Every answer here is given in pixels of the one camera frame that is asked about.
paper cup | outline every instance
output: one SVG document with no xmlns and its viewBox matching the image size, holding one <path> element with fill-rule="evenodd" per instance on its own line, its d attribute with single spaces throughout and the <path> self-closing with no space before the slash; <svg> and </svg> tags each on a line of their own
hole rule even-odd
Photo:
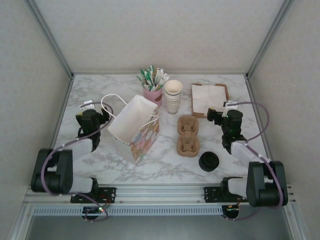
<svg viewBox="0 0 320 240">
<path fill-rule="evenodd" d="M 164 91 L 171 96 L 179 95 L 182 89 L 183 85 L 178 80 L 169 80 L 164 85 Z"/>
<path fill-rule="evenodd" d="M 177 100 L 175 100 L 175 101 L 170 101 L 170 100 L 165 100 L 165 102 L 167 103 L 167 104 L 170 104 L 170 105 L 175 105 L 175 104 L 179 104 L 179 103 L 181 103 L 181 99 L 177 99 Z"/>
<path fill-rule="evenodd" d="M 180 107 L 180 103 L 178 105 L 174 105 L 174 106 L 166 103 L 166 110 L 167 110 L 168 114 L 172 114 L 172 115 L 176 114 L 179 110 L 179 107 Z"/>
<path fill-rule="evenodd" d="M 171 95 L 168 95 L 168 94 L 164 94 L 165 98 L 166 99 L 170 99 L 170 100 L 176 100 L 176 99 L 181 99 L 182 98 L 182 92 L 177 95 L 177 96 L 171 96 Z"/>
</svg>

black cup lid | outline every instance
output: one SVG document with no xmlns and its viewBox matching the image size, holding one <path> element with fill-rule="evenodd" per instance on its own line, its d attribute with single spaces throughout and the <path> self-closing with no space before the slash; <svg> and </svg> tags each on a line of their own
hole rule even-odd
<svg viewBox="0 0 320 240">
<path fill-rule="evenodd" d="M 206 151 L 199 159 L 200 168 L 206 172 L 212 172 L 218 167 L 218 165 L 219 158 L 215 153 L 211 151 Z"/>
</svg>

paper bag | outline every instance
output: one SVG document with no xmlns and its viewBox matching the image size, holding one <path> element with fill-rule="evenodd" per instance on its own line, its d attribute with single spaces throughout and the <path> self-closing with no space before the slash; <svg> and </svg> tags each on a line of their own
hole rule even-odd
<svg viewBox="0 0 320 240">
<path fill-rule="evenodd" d="M 140 95 L 134 96 L 108 127 L 116 150 L 135 165 L 154 144 L 159 130 L 158 105 Z"/>
</svg>

pink pencil holder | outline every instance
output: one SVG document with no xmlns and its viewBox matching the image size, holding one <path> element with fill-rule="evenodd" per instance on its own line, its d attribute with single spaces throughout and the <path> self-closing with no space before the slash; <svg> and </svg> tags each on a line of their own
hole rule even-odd
<svg viewBox="0 0 320 240">
<path fill-rule="evenodd" d="M 143 88 L 143 96 L 151 102 L 157 104 L 159 107 L 162 105 L 162 88 L 158 91 L 148 91 Z"/>
</svg>

white wall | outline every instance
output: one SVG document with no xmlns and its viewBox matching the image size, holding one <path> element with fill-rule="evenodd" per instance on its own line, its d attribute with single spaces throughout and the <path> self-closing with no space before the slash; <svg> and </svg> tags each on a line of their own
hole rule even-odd
<svg viewBox="0 0 320 240">
<path fill-rule="evenodd" d="M 0 4 L 0 238 L 11 231 L 40 148 L 49 147 L 68 86 L 22 0 Z"/>
<path fill-rule="evenodd" d="M 296 0 L 251 79 L 311 239 L 320 239 L 320 1 Z"/>
<path fill-rule="evenodd" d="M 244 73 L 283 0 L 36 0 L 72 71 Z"/>
</svg>

